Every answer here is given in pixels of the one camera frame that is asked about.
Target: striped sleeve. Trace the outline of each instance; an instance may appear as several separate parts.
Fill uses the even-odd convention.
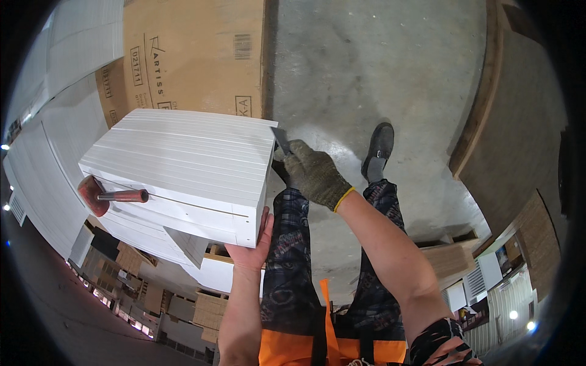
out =
[[[410,349],[412,365],[482,365],[462,333],[454,319],[439,319],[413,341]]]

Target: patterned pants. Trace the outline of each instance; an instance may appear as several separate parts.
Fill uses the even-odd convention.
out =
[[[364,197],[405,231],[395,184],[386,179],[371,183]],[[311,280],[309,201],[297,189],[287,188],[273,205],[275,226],[261,303],[263,328],[311,336],[322,306]],[[345,315],[336,317],[334,328],[343,338],[359,338],[360,332],[368,331],[375,340],[405,339],[397,300],[380,283],[364,250],[354,301]]]

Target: orange vest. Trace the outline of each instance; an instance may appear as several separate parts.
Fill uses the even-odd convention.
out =
[[[328,280],[319,281],[326,302],[326,343],[328,365],[344,366],[360,358],[360,340],[336,338],[330,317]],[[296,336],[263,329],[258,362],[260,366],[309,366],[313,336]],[[407,345],[405,341],[374,341],[374,363],[403,362]]]

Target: right hand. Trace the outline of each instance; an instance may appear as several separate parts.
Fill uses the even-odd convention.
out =
[[[353,187],[340,175],[327,153],[314,151],[301,140],[293,140],[289,146],[292,154],[285,157],[284,163],[291,180],[308,200],[336,212]]]

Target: hand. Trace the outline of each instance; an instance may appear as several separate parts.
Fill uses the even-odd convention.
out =
[[[241,247],[239,245],[226,244],[226,250],[234,261],[234,268],[260,271],[267,259],[268,249],[271,246],[272,225],[275,217],[268,213],[268,207],[264,207],[260,219],[258,243],[256,248]]]
[[[293,140],[289,146],[293,154],[287,155],[284,163],[291,180],[308,200],[336,212],[354,187],[340,175],[327,153],[314,151],[301,140]]]

